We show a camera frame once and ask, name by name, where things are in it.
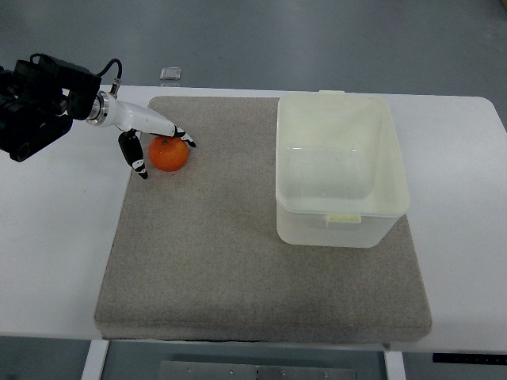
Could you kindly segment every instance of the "translucent plastic box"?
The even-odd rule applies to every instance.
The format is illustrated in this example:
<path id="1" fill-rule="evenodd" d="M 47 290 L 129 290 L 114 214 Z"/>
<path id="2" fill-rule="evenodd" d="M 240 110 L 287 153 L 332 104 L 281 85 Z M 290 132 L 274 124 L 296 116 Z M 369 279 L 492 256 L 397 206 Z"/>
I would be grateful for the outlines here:
<path id="1" fill-rule="evenodd" d="M 278 104 L 276 228 L 290 244 L 367 248 L 409 206 L 381 97 L 290 93 Z"/>

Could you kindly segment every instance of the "gray felt mat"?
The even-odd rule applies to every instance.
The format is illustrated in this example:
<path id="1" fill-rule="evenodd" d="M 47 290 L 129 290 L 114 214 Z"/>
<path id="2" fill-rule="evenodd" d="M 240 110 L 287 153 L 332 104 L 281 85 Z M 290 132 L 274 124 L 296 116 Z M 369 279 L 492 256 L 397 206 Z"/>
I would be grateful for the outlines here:
<path id="1" fill-rule="evenodd" d="M 147 162 L 148 180 L 132 174 L 95 314 L 104 338 L 350 344 L 429 332 L 405 217 L 372 249 L 278 237 L 277 102 L 151 101 L 197 148 L 175 173 Z"/>

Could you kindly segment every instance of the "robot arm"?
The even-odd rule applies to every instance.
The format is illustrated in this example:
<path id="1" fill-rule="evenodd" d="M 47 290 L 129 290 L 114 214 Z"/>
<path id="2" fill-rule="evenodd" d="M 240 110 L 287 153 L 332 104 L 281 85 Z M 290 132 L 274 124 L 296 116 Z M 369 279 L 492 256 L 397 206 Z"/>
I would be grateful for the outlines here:
<path id="1" fill-rule="evenodd" d="M 101 76 L 116 63 L 118 75 L 109 93 L 99 91 Z M 29 158 L 65 135 L 73 119 L 92 125 L 115 125 L 127 163 L 142 177 L 143 150 L 137 131 L 179 137 L 196 144 L 176 124 L 157 112 L 116 99 L 120 87 L 121 62 L 113 59 L 99 74 L 86 68 L 35 54 L 30 61 L 17 61 L 14 72 L 0 67 L 0 149 L 18 162 Z M 63 89 L 68 89 L 67 96 Z"/>

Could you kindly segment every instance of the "gray floor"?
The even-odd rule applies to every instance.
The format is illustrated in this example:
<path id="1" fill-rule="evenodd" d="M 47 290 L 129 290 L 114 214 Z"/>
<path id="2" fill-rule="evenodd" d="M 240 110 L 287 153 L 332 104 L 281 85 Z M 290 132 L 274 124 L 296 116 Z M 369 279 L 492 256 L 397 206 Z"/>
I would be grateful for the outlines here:
<path id="1" fill-rule="evenodd" d="M 79 380 L 88 340 L 0 336 L 0 380 Z"/>
<path id="2" fill-rule="evenodd" d="M 176 66 L 189 87 L 478 96 L 504 125 L 506 42 L 500 0 L 19 0 L 0 13 L 5 68 L 44 52 L 93 72 L 117 57 L 127 85 L 158 86 L 161 68 Z M 27 342 L 0 339 L 4 378 L 28 378 L 12 358 L 82 368 L 82 342 Z M 64 367 L 52 378 L 72 378 Z"/>

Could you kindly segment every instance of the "orange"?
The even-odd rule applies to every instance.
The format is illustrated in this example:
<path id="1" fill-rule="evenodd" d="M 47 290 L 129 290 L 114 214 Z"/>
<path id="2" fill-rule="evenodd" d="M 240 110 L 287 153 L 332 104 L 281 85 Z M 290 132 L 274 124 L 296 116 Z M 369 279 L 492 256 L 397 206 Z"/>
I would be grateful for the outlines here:
<path id="1" fill-rule="evenodd" d="M 178 137 L 155 136 L 148 147 L 148 157 L 155 168 L 174 172 L 187 162 L 189 148 Z"/>

